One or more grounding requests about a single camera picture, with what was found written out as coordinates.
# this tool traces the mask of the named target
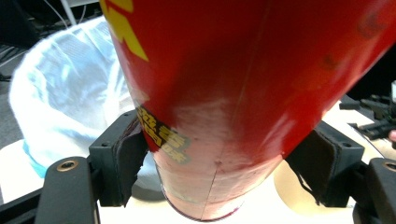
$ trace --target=clear plastic bag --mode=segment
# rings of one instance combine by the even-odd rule
[[[13,74],[9,101],[41,177],[60,159],[88,156],[89,145],[134,109],[105,19],[37,43]]]

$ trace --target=red cylindrical container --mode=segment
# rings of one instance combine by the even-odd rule
[[[163,192],[197,220],[237,209],[396,39],[390,0],[101,5]]]

